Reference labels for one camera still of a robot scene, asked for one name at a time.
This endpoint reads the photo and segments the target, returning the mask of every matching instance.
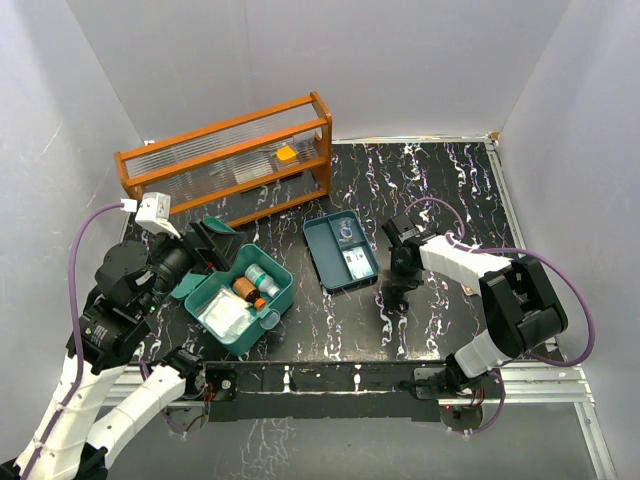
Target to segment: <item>black tabletop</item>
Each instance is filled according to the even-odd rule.
[[[440,360],[485,326],[480,298],[445,276],[425,272],[409,294],[406,314],[383,307],[380,285],[389,267],[381,224],[426,195],[453,205],[467,222],[467,243],[512,246],[513,238],[484,143],[338,144],[333,146],[331,196],[239,228],[294,276],[294,304],[280,324],[240,360],[287,362]],[[276,205],[315,188],[310,174],[258,188],[171,218],[178,230],[206,216],[223,221]],[[306,247],[305,221],[342,210],[357,212],[374,248],[381,276],[374,285],[328,294]],[[416,223],[443,230],[454,217],[438,205],[416,206]],[[149,234],[132,222],[125,239]],[[204,360],[238,360],[183,308],[169,299],[149,320],[151,334],[138,356],[159,360],[183,345]]]

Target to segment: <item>white wall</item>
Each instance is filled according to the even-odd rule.
[[[244,0],[67,3],[143,139],[255,110]]]
[[[144,138],[318,90],[334,138],[500,130],[567,0],[67,0]]]
[[[139,145],[98,60],[63,0],[13,0],[0,16],[0,452],[33,435],[71,332],[69,246],[87,214],[123,196],[113,152]],[[85,296],[122,213],[86,233]]]
[[[530,247],[556,259],[597,324],[585,363],[620,478],[640,476],[640,4],[573,1],[501,139],[515,209]],[[569,355],[585,343],[570,302]]]

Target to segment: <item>white bottle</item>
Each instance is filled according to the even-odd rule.
[[[267,275],[259,265],[253,263],[245,270],[244,276],[253,283],[258,290],[266,293],[271,298],[275,298],[280,293],[280,288],[275,284],[273,278]]]

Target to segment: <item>small container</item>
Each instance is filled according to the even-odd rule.
[[[244,298],[247,302],[256,307],[257,310],[262,310],[267,305],[267,301],[260,296],[260,291],[247,279],[247,277],[243,277],[242,275],[239,276],[233,281],[231,286],[240,298]]]
[[[378,280],[378,261],[355,212],[346,210],[307,220],[302,233],[328,293]]]
[[[258,290],[263,293],[266,293],[271,298],[275,298],[278,293],[280,293],[280,287],[276,285],[276,282],[273,281],[273,278],[270,277],[267,272],[265,272],[260,265],[255,263],[249,265],[244,272],[244,276],[249,279],[251,283],[253,283]]]
[[[232,231],[219,220],[208,217],[205,223],[216,229]],[[293,275],[286,268],[276,262],[272,257],[260,250],[253,243],[243,245],[231,270],[228,272],[214,272],[203,281],[196,284],[193,291],[187,293],[184,301],[186,310],[198,319],[199,309],[209,302],[212,297],[224,286],[231,285],[233,280],[244,274],[249,265],[258,264],[267,272],[282,288],[280,293],[262,310],[251,312],[253,321],[240,337],[235,341],[221,338],[209,325],[202,324],[222,345],[233,355],[244,355],[251,346],[256,343],[264,333],[274,328],[280,321],[280,316],[293,305]]]

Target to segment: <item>open box lid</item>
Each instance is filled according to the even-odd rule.
[[[220,220],[214,217],[207,217],[203,220],[203,222],[207,227],[217,232],[221,232],[221,233],[235,232],[233,228],[227,226],[225,223],[221,222]],[[246,237],[238,247],[241,247],[244,243],[246,243]],[[173,291],[171,292],[171,296],[177,300],[184,300],[208,276],[209,274],[188,273],[182,279],[182,282],[180,282],[180,284],[173,289]]]

